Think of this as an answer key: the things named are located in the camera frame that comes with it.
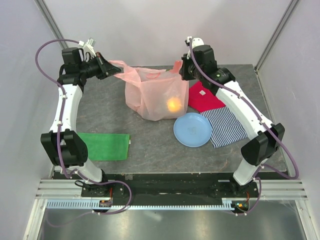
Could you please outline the yellow lemon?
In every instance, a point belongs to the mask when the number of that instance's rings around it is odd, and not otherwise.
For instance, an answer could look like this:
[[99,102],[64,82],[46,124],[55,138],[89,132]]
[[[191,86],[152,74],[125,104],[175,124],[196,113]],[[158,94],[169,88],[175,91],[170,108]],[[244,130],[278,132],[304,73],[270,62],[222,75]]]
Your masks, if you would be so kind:
[[182,108],[181,100],[177,97],[172,97],[167,100],[166,106],[169,112],[176,113],[179,112]]

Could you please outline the pink plastic bag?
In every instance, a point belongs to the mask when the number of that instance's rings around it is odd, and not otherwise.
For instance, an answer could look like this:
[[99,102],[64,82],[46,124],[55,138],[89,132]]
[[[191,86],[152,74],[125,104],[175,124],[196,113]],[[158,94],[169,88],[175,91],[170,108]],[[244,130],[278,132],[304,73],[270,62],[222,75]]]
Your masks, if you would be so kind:
[[[159,121],[176,119],[186,114],[189,101],[189,83],[182,80],[179,70],[182,61],[176,61],[172,69],[151,69],[132,67],[124,61],[113,60],[123,73],[115,77],[125,82],[125,103],[143,119]],[[179,98],[182,108],[178,112],[169,112],[167,100]]]

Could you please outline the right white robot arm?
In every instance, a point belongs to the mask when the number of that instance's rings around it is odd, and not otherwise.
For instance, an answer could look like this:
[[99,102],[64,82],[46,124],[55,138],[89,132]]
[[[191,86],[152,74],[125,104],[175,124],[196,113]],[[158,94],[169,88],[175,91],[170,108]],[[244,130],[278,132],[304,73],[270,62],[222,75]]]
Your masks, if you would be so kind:
[[244,128],[249,142],[241,148],[242,160],[233,173],[229,191],[242,196],[261,167],[280,147],[285,128],[265,117],[242,91],[235,76],[225,67],[218,67],[214,50],[204,43],[186,42],[179,71],[185,81],[198,80],[222,101]]

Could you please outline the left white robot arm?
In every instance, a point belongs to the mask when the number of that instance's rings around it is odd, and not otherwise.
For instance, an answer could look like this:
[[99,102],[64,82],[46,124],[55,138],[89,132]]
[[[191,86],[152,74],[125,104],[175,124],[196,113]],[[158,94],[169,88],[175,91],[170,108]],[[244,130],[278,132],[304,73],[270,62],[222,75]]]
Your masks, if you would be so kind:
[[40,142],[54,166],[61,167],[66,178],[73,174],[92,183],[92,191],[99,197],[106,196],[110,185],[104,181],[104,172],[89,159],[88,147],[77,134],[76,121],[80,100],[88,79],[103,80],[121,72],[85,43],[63,49],[63,64],[56,80],[58,104],[53,123]]

